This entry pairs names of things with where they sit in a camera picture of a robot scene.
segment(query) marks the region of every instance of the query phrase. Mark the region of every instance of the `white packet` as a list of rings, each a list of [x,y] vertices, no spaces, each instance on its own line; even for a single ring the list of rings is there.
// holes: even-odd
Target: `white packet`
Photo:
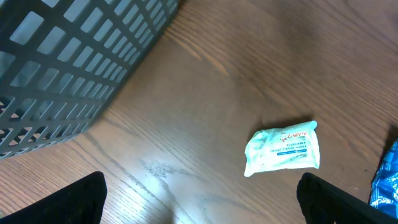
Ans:
[[[287,128],[261,130],[254,134],[245,150],[244,176],[279,169],[319,168],[318,123],[309,121]]]

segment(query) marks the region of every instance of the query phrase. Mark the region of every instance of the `perforated plastic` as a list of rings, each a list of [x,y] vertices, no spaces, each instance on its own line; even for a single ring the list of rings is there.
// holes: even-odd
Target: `perforated plastic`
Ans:
[[[178,0],[3,2],[0,159],[87,130],[157,41],[177,5]]]

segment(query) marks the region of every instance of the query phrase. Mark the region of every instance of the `dark wood stain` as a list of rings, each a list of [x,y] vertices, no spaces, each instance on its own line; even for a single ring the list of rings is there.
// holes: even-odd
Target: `dark wood stain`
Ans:
[[[103,117],[0,161],[0,211],[104,172],[103,223],[305,223],[312,172],[367,202],[398,136],[398,4],[184,0]],[[320,169],[243,177],[258,129],[318,121]]]

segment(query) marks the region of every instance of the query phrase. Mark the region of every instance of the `plastic basket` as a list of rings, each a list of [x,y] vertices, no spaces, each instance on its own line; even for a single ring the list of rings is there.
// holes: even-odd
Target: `plastic basket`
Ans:
[[[178,8],[178,0],[0,4],[0,159],[87,130]]]

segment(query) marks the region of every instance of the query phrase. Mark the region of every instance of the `blue wrapper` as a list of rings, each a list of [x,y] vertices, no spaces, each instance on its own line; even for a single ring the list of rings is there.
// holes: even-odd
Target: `blue wrapper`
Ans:
[[[370,206],[398,218],[398,140],[384,156],[372,183]]]

